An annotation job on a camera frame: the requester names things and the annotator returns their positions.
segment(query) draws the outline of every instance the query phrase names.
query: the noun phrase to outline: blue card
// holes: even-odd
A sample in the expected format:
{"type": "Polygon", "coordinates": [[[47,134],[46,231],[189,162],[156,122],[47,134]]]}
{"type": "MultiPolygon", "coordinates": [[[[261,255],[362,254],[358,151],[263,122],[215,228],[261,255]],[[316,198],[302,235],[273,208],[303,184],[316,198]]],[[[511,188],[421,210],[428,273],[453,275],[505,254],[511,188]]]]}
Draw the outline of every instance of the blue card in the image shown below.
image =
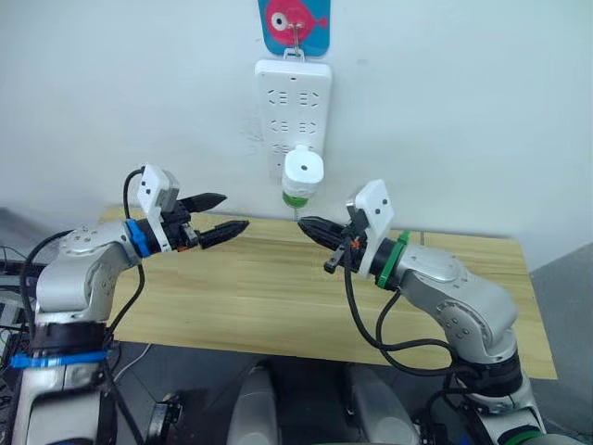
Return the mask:
{"type": "Polygon", "coordinates": [[[283,56],[294,46],[306,57],[320,57],[330,45],[330,0],[258,0],[263,40],[271,53],[283,56]]]}

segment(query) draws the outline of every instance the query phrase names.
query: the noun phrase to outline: wooden table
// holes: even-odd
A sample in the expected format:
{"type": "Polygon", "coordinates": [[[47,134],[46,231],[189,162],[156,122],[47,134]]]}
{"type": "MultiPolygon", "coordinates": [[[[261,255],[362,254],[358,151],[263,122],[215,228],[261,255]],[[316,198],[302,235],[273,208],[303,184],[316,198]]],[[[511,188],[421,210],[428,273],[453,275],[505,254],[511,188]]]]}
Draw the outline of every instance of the wooden table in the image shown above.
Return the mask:
{"type": "MultiPolygon", "coordinates": [[[[113,209],[105,219],[122,216],[120,209],[113,209]]],[[[206,230],[231,219],[199,215],[192,225],[206,230]]],[[[352,321],[341,268],[334,275],[323,270],[331,252],[314,244],[294,222],[249,220],[249,227],[228,243],[145,260],[144,293],[120,324],[117,338],[385,364],[352,321]]],[[[424,233],[422,241],[426,246],[455,253],[470,271],[510,290],[519,310],[514,327],[525,371],[532,377],[556,378],[519,243],[432,233],[424,233]]],[[[410,242],[420,243],[421,234],[412,233],[410,242]]],[[[135,269],[120,277],[112,313],[128,300],[137,282],[135,269]]],[[[360,315],[373,332],[378,313],[391,293],[376,287],[372,280],[358,277],[354,286],[360,315]]],[[[385,341],[419,337],[445,339],[432,318],[401,299],[385,320],[385,341]]],[[[410,366],[448,364],[448,355],[435,347],[402,351],[396,356],[410,366]]]]}

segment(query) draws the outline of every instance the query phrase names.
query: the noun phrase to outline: white power strip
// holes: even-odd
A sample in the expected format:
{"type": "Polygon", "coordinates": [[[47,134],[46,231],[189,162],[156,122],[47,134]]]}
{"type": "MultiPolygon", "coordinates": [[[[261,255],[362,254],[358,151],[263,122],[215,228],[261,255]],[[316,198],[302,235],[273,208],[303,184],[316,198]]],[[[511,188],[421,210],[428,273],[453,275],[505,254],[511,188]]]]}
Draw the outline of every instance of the white power strip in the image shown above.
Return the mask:
{"type": "Polygon", "coordinates": [[[256,79],[270,173],[281,178],[284,157],[297,145],[323,154],[332,72],[322,63],[260,60],[256,79]]]}

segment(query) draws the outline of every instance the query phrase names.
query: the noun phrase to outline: pink fish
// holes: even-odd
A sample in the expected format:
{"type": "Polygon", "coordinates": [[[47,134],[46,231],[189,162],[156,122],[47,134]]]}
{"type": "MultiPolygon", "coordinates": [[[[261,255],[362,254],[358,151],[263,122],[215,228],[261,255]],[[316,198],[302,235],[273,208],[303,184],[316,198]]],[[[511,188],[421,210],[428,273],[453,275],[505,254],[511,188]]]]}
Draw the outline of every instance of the pink fish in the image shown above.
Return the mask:
{"type": "Polygon", "coordinates": [[[294,34],[289,25],[300,25],[298,41],[303,42],[315,26],[327,27],[327,17],[316,20],[300,0],[270,0],[266,7],[266,24],[274,40],[283,45],[292,45],[294,34]]]}

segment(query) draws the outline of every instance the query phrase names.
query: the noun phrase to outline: blue ring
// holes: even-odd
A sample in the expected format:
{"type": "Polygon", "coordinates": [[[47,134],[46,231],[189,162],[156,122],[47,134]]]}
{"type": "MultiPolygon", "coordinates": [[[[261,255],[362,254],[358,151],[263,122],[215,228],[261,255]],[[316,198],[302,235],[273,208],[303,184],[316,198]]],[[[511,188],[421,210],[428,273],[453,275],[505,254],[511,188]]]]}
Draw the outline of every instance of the blue ring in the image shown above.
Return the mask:
{"type": "Polygon", "coordinates": [[[147,258],[150,256],[150,249],[146,243],[146,236],[138,227],[138,223],[136,220],[127,220],[126,225],[128,226],[128,230],[130,230],[130,234],[132,235],[132,242],[138,247],[140,250],[140,255],[143,258],[147,258]]]}
{"type": "Polygon", "coordinates": [[[64,366],[76,363],[96,363],[107,357],[105,350],[87,352],[84,354],[62,355],[61,357],[28,357],[24,354],[15,354],[10,360],[10,366],[14,369],[24,368],[51,368],[53,366],[64,366]]]}

